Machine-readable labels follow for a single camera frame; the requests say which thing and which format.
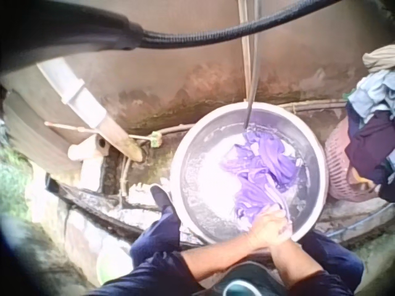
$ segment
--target corrugated black tube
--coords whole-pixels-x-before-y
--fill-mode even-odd
[[[301,0],[268,17],[262,17],[253,22],[243,23],[235,27],[217,31],[192,34],[165,34],[144,30],[140,47],[171,49],[203,46],[229,41],[288,23],[337,2],[340,2],[340,0]]]

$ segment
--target shoe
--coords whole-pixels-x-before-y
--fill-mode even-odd
[[[171,207],[173,206],[170,197],[160,185],[152,184],[151,187],[149,188],[149,191],[151,192],[152,197],[154,198],[155,203],[158,206],[159,210],[162,211],[167,206],[171,206]]]

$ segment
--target dark blue pants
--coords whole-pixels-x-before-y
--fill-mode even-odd
[[[165,207],[160,220],[145,230],[131,246],[134,266],[139,266],[156,252],[180,251],[180,225],[174,209]],[[299,243],[323,269],[338,275],[350,290],[355,291],[364,272],[364,265],[355,254],[317,231],[307,233]]]

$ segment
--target light blue garment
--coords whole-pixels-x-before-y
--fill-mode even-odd
[[[380,70],[362,78],[357,89],[348,97],[352,108],[362,117],[362,126],[377,110],[389,110],[395,117],[395,71]],[[395,170],[395,150],[387,157]]]

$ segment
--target soapy water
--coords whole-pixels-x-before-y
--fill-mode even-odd
[[[307,190],[308,177],[307,168],[304,166],[301,156],[293,147],[291,141],[282,136],[275,129],[265,129],[253,127],[254,131],[269,131],[275,133],[285,145],[285,155],[297,158],[297,165],[300,167],[294,184],[281,195],[286,200],[291,212],[291,219],[295,219],[306,205],[305,200],[297,198],[298,193]],[[205,138],[209,141],[215,132]],[[239,179],[220,166],[220,161],[235,144],[243,145],[246,140],[243,134],[234,134],[220,140],[210,151],[202,153],[198,158],[188,161],[188,166],[192,170],[187,170],[187,183],[195,184],[195,187],[188,188],[186,191],[191,197],[190,202],[199,199],[204,203],[218,218],[237,223],[235,215],[235,195],[241,189]]]

